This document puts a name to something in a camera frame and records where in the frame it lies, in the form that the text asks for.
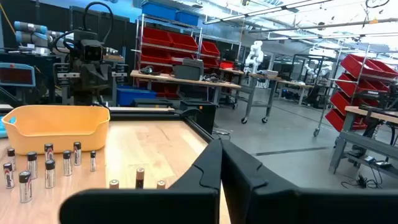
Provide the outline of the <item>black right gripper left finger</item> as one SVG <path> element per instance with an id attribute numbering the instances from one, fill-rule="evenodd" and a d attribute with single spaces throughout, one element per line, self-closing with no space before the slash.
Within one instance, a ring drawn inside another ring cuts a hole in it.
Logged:
<path id="1" fill-rule="evenodd" d="M 60 223 L 218 223 L 221 141 L 212 140 L 167 189 L 88 189 L 67 198 Z"/>

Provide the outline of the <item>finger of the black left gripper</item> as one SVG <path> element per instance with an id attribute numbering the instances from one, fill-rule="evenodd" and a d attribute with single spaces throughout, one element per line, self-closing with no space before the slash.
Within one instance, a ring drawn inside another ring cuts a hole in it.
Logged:
<path id="1" fill-rule="evenodd" d="M 72 73 L 67 63 L 53 64 L 53 75 L 55 84 L 59 87 L 69 86 Z"/>
<path id="2" fill-rule="evenodd" d="M 128 65 L 116 64 L 112 69 L 112 78 L 115 85 L 123 85 L 127 81 Z"/>

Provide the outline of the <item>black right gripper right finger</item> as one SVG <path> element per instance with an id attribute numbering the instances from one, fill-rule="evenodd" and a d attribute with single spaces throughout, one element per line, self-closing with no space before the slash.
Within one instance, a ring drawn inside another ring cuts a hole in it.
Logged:
<path id="1" fill-rule="evenodd" d="M 230 141 L 221 146 L 231 223 L 397 223 L 396 190 L 298 187 Z"/>

